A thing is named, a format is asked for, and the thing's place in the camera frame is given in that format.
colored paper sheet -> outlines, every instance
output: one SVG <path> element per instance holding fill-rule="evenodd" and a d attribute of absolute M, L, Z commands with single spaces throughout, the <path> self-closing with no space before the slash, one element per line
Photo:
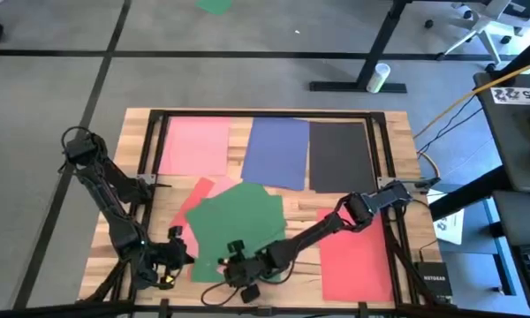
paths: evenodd
<path fill-rule="evenodd" d="M 308 135 L 305 120 L 255 118 L 241 177 L 260 185 L 304 190 Z"/>
<path fill-rule="evenodd" d="M 228 164 L 230 119 L 173 117 L 159 173 L 181 176 L 223 176 Z"/>
<path fill-rule="evenodd" d="M 244 254 L 257 249 L 284 233 L 283 200 L 269 195 L 261 185 L 241 183 L 230 190 L 206 199 L 186 214 L 199 244 L 199 259 L 193 265 L 194 282 L 219 283 L 216 271 L 219 258 L 230 254 L 228 243 L 242 239 Z"/>
<path fill-rule="evenodd" d="M 375 178 L 362 123 L 310 123 L 310 188 L 372 193 Z"/>
<path fill-rule="evenodd" d="M 198 243 L 194 237 L 193 230 L 191 229 L 190 225 L 186 223 L 186 212 L 198 206 L 202 199 L 207 197 L 208 193 L 213 187 L 214 182 L 206 178 L 201 178 L 194 186 L 191 194 L 188 196 L 188 198 L 186 198 L 185 202 L 183 202 L 183 205 L 180 206 L 178 213 L 175 215 L 169 225 L 169 227 L 183 227 L 183 235 L 181 238 L 186 244 L 186 253 L 194 258 L 198 257 Z"/>
<path fill-rule="evenodd" d="M 196 5 L 209 13 L 222 15 L 231 7 L 231 0 L 199 0 Z"/>
<path fill-rule="evenodd" d="M 318 221 L 331 209 L 318 211 Z M 345 208 L 338 212 L 351 221 Z M 393 301 L 381 214 L 365 230 L 340 231 L 319 243 L 322 296 L 337 301 Z"/>
<path fill-rule="evenodd" d="M 236 181 L 234 181 L 234 180 L 232 180 L 232 179 L 230 179 L 228 177 L 221 177 L 221 178 L 218 179 L 218 181 L 216 181 L 216 183 L 212 187 L 212 190 L 210 190 L 210 192 L 208 193 L 208 195 L 206 197 L 207 198 L 214 198 L 218 194 L 231 189 L 236 184 L 237 184 Z"/>

green object on floor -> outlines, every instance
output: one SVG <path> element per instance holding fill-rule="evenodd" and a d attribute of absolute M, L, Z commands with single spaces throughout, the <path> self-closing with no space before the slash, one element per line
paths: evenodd
<path fill-rule="evenodd" d="M 231 0 L 199 0 L 196 5 L 209 13 L 221 15 L 231 7 Z"/>
<path fill-rule="evenodd" d="M 193 282 L 219 283 L 218 259 L 228 258 L 228 243 L 243 240 L 245 256 L 276 239 L 284 239 L 283 199 L 269 195 L 262 185 L 241 183 L 186 214 L 199 244 Z"/>

blue paper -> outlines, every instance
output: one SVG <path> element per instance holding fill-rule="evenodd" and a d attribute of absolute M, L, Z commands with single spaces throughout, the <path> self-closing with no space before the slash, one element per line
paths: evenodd
<path fill-rule="evenodd" d="M 293 118 L 255 118 L 241 171 L 244 181 L 304 190 L 309 126 Z"/>

green cloth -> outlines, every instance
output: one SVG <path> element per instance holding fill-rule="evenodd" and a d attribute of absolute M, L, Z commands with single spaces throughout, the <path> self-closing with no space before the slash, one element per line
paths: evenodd
<path fill-rule="evenodd" d="M 199 245 L 192 270 L 193 282 L 219 283 L 218 259 L 228 258 L 228 243 L 242 239 L 245 256 L 276 239 L 284 239 L 283 199 L 263 186 L 241 183 L 186 214 Z"/>
<path fill-rule="evenodd" d="M 196 5 L 209 13 L 222 15 L 231 7 L 231 0 L 199 0 Z"/>

floor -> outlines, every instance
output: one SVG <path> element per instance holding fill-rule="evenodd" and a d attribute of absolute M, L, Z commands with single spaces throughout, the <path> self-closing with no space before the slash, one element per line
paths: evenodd
<path fill-rule="evenodd" d="M 0 56 L 0 309 L 13 301 L 48 209 L 63 162 L 59 138 L 68 126 L 90 120 L 90 129 L 107 141 L 112 154 L 128 107 L 405 110 L 418 132 L 471 90 L 472 76 L 489 63 L 478 41 L 454 52 L 472 55 L 473 61 L 428 60 L 463 34 L 440 23 L 460 17 L 463 10 L 414 3 L 406 7 L 385 50 L 414 58 L 385 61 L 392 70 L 389 81 L 406 83 L 407 95 L 309 92 L 311 80 L 354 80 L 363 61 L 268 58 L 267 53 L 366 53 L 391 1 L 247 0 L 235 2 L 223 16 L 207 14 L 194 0 L 126 2 L 131 8 L 119 39 L 113 33 L 123 0 L 0 4 L 6 32 L 0 49 L 22 55 Z M 423 27 L 426 19 L 435 20 L 432 29 Z M 110 46 L 110 39 L 119 41 Z M 529 42 L 530 34 L 499 48 L 514 55 Z M 107 48 L 259 54 L 103 57 Z M 479 107 L 472 102 L 461 117 Z M 417 146 L 430 140 L 445 119 L 417 139 Z M 428 153 L 449 184 L 464 184 L 500 163 L 482 114 L 437 141 Z M 432 175 L 426 163 L 421 166 L 425 176 Z M 30 306 L 74 301 L 96 217 L 94 203 L 72 181 Z"/>

